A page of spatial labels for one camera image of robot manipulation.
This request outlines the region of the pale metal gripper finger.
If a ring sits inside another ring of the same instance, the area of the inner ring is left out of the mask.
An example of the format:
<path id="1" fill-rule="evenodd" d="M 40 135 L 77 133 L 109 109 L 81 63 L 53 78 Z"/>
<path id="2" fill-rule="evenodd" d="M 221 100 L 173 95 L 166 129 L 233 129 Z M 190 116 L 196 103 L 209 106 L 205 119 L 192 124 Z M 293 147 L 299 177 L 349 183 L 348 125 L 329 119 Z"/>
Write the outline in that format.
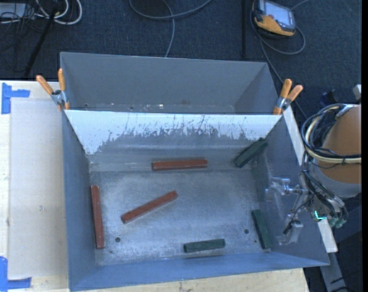
<path id="1" fill-rule="evenodd" d="M 300 233 L 304 228 L 304 224 L 299 219 L 301 210 L 302 206 L 299 206 L 286 216 L 285 227 L 282 229 L 281 234 L 277 236 L 277 241 L 280 245 L 289 245 L 298 241 Z"/>
<path id="2" fill-rule="evenodd" d="M 276 196 L 300 195 L 300 185 L 291 185 L 289 178 L 272 177 L 265 189 L 265 200 L 271 201 Z"/>

